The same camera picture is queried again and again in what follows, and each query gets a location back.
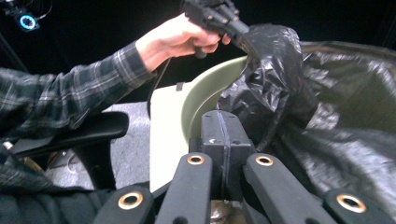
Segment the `plastic bag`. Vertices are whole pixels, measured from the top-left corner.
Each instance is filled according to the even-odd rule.
[[[255,55],[248,55],[242,75],[221,94],[217,109],[237,115],[263,151],[283,119],[304,127],[318,103],[304,81],[299,37],[292,29],[251,26],[245,39],[252,43]]]
[[[296,47],[267,43],[271,36],[276,36],[268,35],[268,29],[261,29],[254,38],[268,49],[262,44],[258,44],[259,48],[273,55],[267,61],[280,64],[271,68],[281,71],[279,76],[272,76],[271,69],[263,72],[265,81],[270,83],[261,84],[263,94],[258,94],[257,87],[250,88],[257,85],[254,82],[257,79],[245,77],[267,68],[267,61],[263,58],[262,65],[254,67],[252,60],[248,60],[242,76],[221,95],[219,107],[235,113],[242,123],[247,120],[244,127],[249,137],[257,137],[254,133],[257,130],[263,133],[262,139],[267,142],[265,152],[279,157],[312,193],[322,196],[330,189],[352,189],[377,202],[396,219],[396,53],[340,42],[300,43],[303,54],[300,62],[304,63],[303,70],[298,71],[297,62],[274,53]],[[284,30],[278,35],[290,39]],[[302,72],[304,81],[284,77],[287,73],[283,71],[288,68]],[[274,102],[281,102],[281,98],[266,94],[268,88],[280,86],[279,80],[293,82],[282,83],[284,87],[297,83],[299,88],[310,89],[293,91],[294,94],[313,94],[294,95],[293,99],[298,101],[279,108],[282,104]],[[274,114],[263,113],[267,108],[257,106],[258,101],[272,105]],[[310,113],[314,102],[318,107]],[[276,116],[278,110],[282,110],[282,116]],[[309,122],[304,126],[301,121],[307,117]],[[254,141],[259,149],[260,141],[259,144],[257,139]]]

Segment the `cable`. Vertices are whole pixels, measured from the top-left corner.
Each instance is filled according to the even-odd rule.
[[[41,1],[41,3],[42,3],[42,4],[41,4],[42,9],[44,9],[44,2]],[[45,14],[43,14],[43,15],[41,15],[41,16],[35,18],[35,19],[36,19],[37,21],[44,19],[44,18],[45,18],[48,14],[50,14],[50,12],[52,11],[52,6],[53,6],[52,0],[50,0],[49,10],[48,10]]]
[[[171,59],[167,59],[165,63],[163,64],[163,67],[160,70],[159,75],[157,78],[154,80],[154,83],[151,86],[151,90],[148,93],[148,101],[147,101],[147,109],[148,109],[148,118],[151,119],[151,97],[152,93],[157,89],[158,84],[160,83],[161,79],[163,78],[163,74],[165,73],[166,68],[168,67],[169,63],[171,62]]]

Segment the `plaid shirt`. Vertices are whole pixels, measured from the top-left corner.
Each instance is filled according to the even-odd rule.
[[[59,75],[0,68],[0,138],[43,137],[76,129],[152,79],[135,44]]]

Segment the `gray floor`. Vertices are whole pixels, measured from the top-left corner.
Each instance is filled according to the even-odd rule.
[[[149,181],[149,117],[146,103],[113,105],[108,111],[123,111],[130,120],[127,134],[111,144],[117,188]],[[49,169],[46,175],[59,186],[92,189],[91,180],[79,162]]]

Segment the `office chair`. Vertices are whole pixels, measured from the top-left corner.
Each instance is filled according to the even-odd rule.
[[[71,148],[86,168],[95,189],[115,189],[110,144],[111,140],[123,137],[128,126],[127,114],[103,112],[87,118],[73,131],[56,135],[44,146],[34,146],[35,140],[23,139],[20,140],[24,141],[23,147],[12,147],[10,151],[17,157],[37,157]]]

